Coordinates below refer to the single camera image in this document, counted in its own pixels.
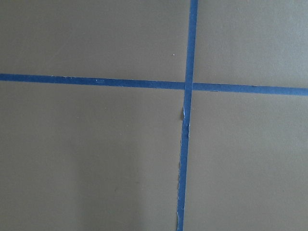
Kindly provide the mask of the blue tape strip near crosswise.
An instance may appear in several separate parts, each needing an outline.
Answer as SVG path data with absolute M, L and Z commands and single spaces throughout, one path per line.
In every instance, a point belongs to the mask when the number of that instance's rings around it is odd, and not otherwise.
M 184 82 L 1 74 L 1 81 L 184 90 Z M 307 88 L 193 83 L 192 90 L 307 96 Z

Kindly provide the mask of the blue tape strip right lengthwise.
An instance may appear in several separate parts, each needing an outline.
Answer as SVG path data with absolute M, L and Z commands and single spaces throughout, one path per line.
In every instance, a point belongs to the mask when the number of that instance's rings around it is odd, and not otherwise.
M 187 57 L 183 98 L 183 121 L 181 129 L 179 181 L 177 198 L 177 231 L 184 230 L 184 212 L 186 196 L 187 165 L 189 153 L 191 104 L 193 93 L 193 72 L 195 58 L 195 40 L 198 15 L 198 0 L 190 1 Z

